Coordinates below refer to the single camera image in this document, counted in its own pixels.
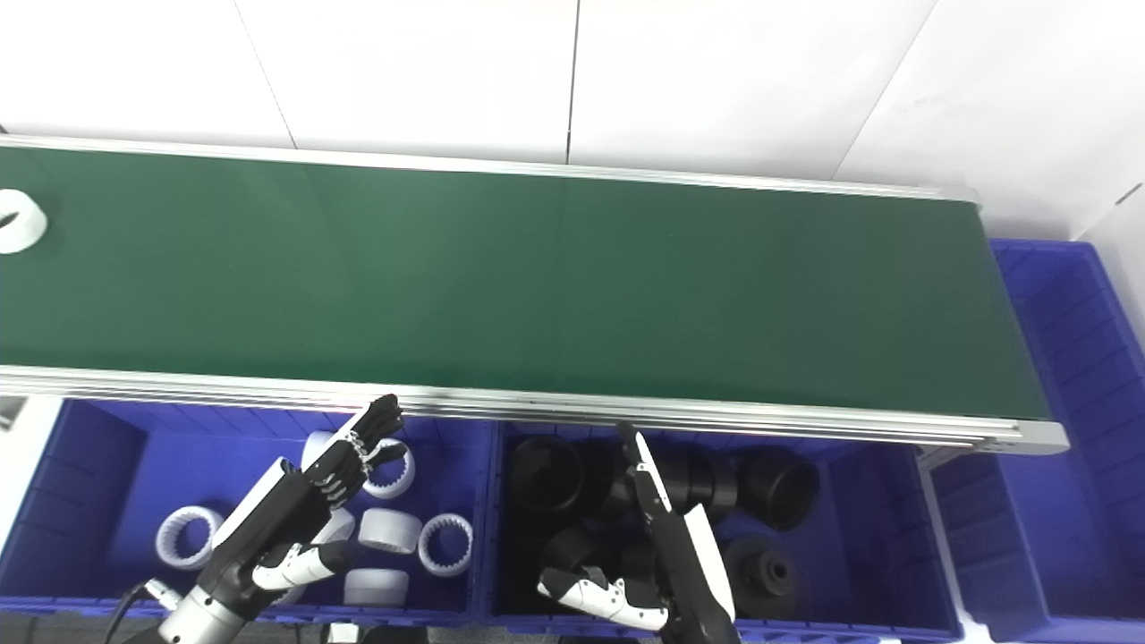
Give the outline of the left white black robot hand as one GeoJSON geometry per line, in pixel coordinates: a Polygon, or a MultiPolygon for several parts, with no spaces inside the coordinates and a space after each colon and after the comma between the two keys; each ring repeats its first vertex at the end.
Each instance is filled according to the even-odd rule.
{"type": "Polygon", "coordinates": [[[278,458],[227,521],[194,596],[246,623],[291,587],[344,574],[357,555],[347,539],[319,543],[319,531],[347,505],[373,470],[406,454],[390,435],[403,429],[393,393],[355,413],[311,464],[278,458]]]}

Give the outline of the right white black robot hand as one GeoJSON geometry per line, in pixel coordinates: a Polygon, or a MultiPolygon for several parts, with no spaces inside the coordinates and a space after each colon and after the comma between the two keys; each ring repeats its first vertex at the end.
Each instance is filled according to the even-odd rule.
{"type": "Polygon", "coordinates": [[[661,583],[610,580],[590,566],[544,568],[536,591],[581,613],[657,633],[664,643],[739,643],[731,582],[705,509],[676,509],[645,437],[630,421],[616,429],[661,583]]]}

